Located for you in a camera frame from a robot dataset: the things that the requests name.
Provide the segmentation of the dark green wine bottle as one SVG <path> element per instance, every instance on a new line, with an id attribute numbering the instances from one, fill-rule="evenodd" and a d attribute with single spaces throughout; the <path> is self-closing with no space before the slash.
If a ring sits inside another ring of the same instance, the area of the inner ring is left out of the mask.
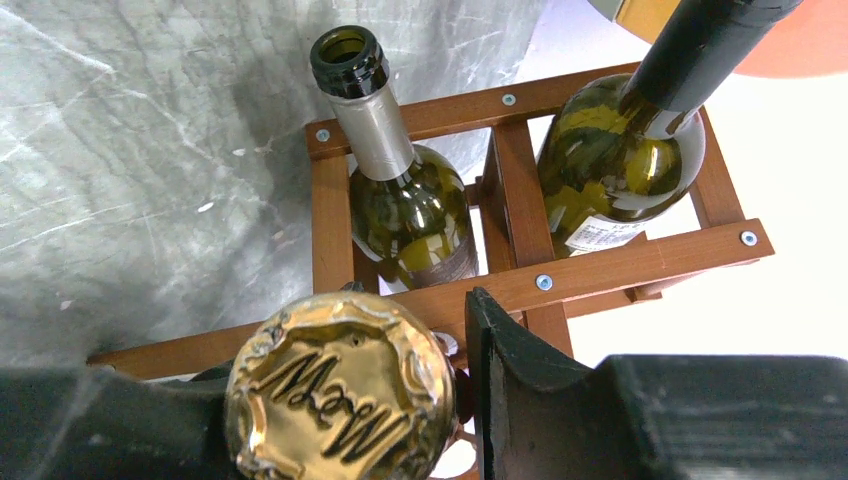
<path id="1" fill-rule="evenodd" d="M 637 70 L 554 117 L 537 172 L 557 258 L 617 248 L 684 197 L 706 149 L 700 108 L 793 1 L 683 1 Z"/>

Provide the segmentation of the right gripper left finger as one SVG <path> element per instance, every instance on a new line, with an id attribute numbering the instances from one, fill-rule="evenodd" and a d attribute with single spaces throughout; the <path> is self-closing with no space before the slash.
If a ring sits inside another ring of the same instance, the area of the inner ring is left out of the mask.
<path id="1" fill-rule="evenodd" d="M 222 364 L 142 382 L 106 368 L 1 370 L 4 479 L 239 479 Z"/>

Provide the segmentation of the dark bottle white label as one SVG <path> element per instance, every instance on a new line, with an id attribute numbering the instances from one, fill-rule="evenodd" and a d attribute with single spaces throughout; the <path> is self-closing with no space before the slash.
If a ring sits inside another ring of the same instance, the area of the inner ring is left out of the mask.
<path id="1" fill-rule="evenodd" d="M 375 35 L 335 27 L 315 41 L 310 63 L 356 161 L 353 239 L 378 275 L 394 292 L 476 276 L 464 183 L 442 154 L 410 140 Z"/>

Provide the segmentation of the brown wooden wine rack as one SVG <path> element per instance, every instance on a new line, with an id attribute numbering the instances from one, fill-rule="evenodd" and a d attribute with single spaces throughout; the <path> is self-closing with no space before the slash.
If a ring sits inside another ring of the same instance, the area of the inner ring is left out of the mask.
<path id="1" fill-rule="evenodd" d="M 484 173 L 469 193 L 482 219 L 487 273 L 387 297 L 430 330 L 451 365 L 469 367 L 466 295 L 475 288 L 486 290 L 515 322 L 571 358 L 569 317 L 650 300 L 702 272 L 752 263 L 774 252 L 761 222 L 744 215 L 718 144 L 709 137 L 691 192 L 697 230 L 654 240 L 639 234 L 621 247 L 556 259 L 543 221 L 527 122 L 550 114 L 556 101 L 591 78 L 587 71 L 514 85 L 511 93 L 518 102 L 513 107 L 497 105 L 497 93 L 489 89 L 402 109 L 416 139 L 475 127 L 492 131 Z M 376 266 L 354 252 L 348 207 L 342 202 L 347 192 L 342 163 L 350 146 L 336 121 L 324 126 L 330 139 L 308 143 L 313 285 L 325 294 L 347 280 L 361 280 L 365 293 L 373 294 Z"/>

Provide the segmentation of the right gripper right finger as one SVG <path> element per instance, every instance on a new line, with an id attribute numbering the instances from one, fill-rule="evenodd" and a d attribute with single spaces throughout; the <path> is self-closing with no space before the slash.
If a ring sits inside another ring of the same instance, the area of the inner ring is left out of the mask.
<path id="1" fill-rule="evenodd" d="M 843 479 L 847 363 L 611 355 L 594 368 L 466 295 L 485 479 Z"/>

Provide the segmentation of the gold foil top bottle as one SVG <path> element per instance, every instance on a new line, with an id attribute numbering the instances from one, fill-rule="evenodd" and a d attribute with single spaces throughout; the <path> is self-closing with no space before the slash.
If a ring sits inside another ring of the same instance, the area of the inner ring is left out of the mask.
<path id="1" fill-rule="evenodd" d="M 229 454 L 250 479 L 425 479 L 457 428 L 453 368 L 430 330 L 378 295 L 303 298 L 234 358 Z"/>

